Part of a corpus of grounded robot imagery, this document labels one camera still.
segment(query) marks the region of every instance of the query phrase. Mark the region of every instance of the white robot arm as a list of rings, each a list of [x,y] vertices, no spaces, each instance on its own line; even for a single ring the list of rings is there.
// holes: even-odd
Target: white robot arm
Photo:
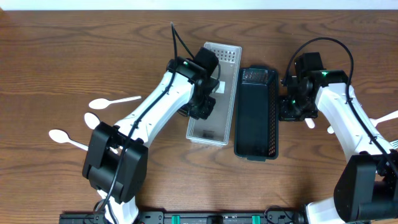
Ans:
[[[94,129],[83,176],[102,198],[107,193],[111,195],[109,206],[102,203],[108,221],[130,224],[137,218],[134,196],[146,176],[147,150],[172,115],[177,111],[195,119],[207,119],[210,115],[216,102],[209,94],[219,84],[211,75],[217,66],[218,58],[205,48],[199,50],[194,60],[181,57],[171,60],[158,87],[137,109],[113,127],[100,123]],[[122,156],[109,148],[125,147],[129,136],[131,143],[124,151],[124,162],[119,165]],[[116,176],[119,166],[121,177]]]
[[[335,130],[336,136],[343,148],[347,162],[353,155],[360,152],[368,152],[370,155],[381,154],[381,151],[372,144],[369,136],[365,133],[358,120],[355,118],[351,108],[346,103],[345,83],[332,83],[327,87],[320,87],[315,103],[319,111],[321,111],[332,128]],[[349,95],[353,99],[352,103],[355,110],[365,122],[368,129],[383,149],[392,149],[392,145],[386,141],[377,129],[371,124],[368,116],[363,111],[354,94],[354,88],[349,87]],[[342,224],[345,223],[338,215],[333,197],[313,202],[306,206],[306,213],[309,224]]]
[[[165,87],[170,83],[172,72],[166,72],[162,81],[157,88],[142,102],[137,109],[129,114],[124,119],[116,122],[115,126],[119,126],[119,132],[128,135],[132,125],[138,116],[164,91]],[[138,129],[134,132],[132,139],[138,138],[143,140],[143,145],[149,147],[156,137],[157,133],[163,128],[164,124],[171,118],[171,116],[179,110],[183,105],[186,105],[192,97],[194,84],[188,82],[188,78],[176,73],[173,85],[169,90],[169,94],[164,95],[155,106],[143,117],[138,125]],[[99,190],[98,193],[102,198],[106,197],[106,192]],[[138,216],[138,208],[136,206],[135,197],[130,201],[124,203],[116,203],[111,197],[110,206],[114,217],[118,224],[131,224]],[[106,207],[105,218],[109,222],[113,222],[110,216],[110,211]]]

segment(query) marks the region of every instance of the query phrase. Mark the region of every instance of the white plastic spoon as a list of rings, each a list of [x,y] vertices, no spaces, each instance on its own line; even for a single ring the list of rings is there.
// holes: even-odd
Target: white plastic spoon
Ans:
[[[379,118],[379,119],[372,119],[372,118],[369,118],[369,120],[371,121],[371,123],[373,124],[373,126],[377,126],[380,122],[383,122],[383,121],[388,121],[388,120],[391,120],[391,119],[394,119],[394,118],[398,118],[398,110],[397,111],[394,111],[394,112],[392,112],[392,113],[389,113],[389,114],[387,114],[387,115],[385,115],[385,116],[383,116],[383,117],[381,117],[381,118]],[[328,128],[328,133],[329,134],[333,134],[335,131],[333,130],[333,128],[331,127],[331,126],[329,126],[329,128]]]
[[[94,130],[100,124],[100,119],[93,113],[85,113],[85,122],[87,126]]]
[[[112,103],[122,103],[122,102],[127,102],[127,101],[132,101],[132,100],[138,100],[141,99],[141,96],[132,96],[132,97],[127,97],[127,98],[123,98],[120,100],[107,100],[104,98],[100,98],[100,99],[96,99],[91,101],[88,106],[91,109],[95,109],[95,110],[101,110],[101,109],[105,109],[106,107],[108,107],[110,104]]]
[[[68,136],[68,133],[66,133],[65,131],[61,131],[58,129],[53,129],[51,131],[49,131],[49,136],[51,139],[53,139],[55,142],[57,143],[66,143],[69,142],[70,144],[79,147],[80,149],[87,151],[88,147],[83,145],[82,143],[78,143],[74,140],[71,140]]]

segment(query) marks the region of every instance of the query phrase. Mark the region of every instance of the table surface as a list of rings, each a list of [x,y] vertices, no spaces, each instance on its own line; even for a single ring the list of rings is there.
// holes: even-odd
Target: table surface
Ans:
[[[398,109],[394,11],[2,12],[0,223],[57,223],[63,211],[92,210],[100,197],[81,176],[86,153],[53,142],[48,131],[64,129],[88,144],[91,130],[83,115],[92,111],[91,100],[148,96],[173,57],[170,21],[192,52],[206,41],[238,45],[242,67],[267,64],[280,73],[304,42],[337,38],[353,53],[353,86],[368,116]],[[305,51],[319,51],[326,68],[349,72],[346,52],[332,42]],[[181,45],[178,54],[188,56]],[[114,124],[140,102],[95,113]],[[253,162],[234,155],[234,122],[229,144],[210,147],[187,140],[188,118],[176,114],[149,149],[137,204],[168,211],[259,211],[331,197],[346,161],[321,113],[315,123],[315,129],[279,123],[279,157]],[[398,119],[377,128],[392,141],[396,126]]]

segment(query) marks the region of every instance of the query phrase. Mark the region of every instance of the perforated basket side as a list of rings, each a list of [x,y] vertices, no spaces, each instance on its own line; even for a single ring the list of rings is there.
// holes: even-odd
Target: perforated basket side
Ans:
[[[212,47],[210,50],[212,50],[216,54],[218,60],[222,62],[235,63],[236,52],[234,50],[219,49],[216,47]]]
[[[268,157],[269,159],[275,159],[278,156],[278,114],[277,114],[277,97],[278,97],[278,77],[277,74],[271,75],[268,82]]]

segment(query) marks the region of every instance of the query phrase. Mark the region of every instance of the green clip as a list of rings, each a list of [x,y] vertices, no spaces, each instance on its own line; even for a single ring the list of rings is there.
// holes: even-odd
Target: green clip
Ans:
[[[180,224],[180,216],[179,215],[172,216],[172,224]]]
[[[261,224],[261,218],[259,215],[253,215],[251,217],[253,224]]]

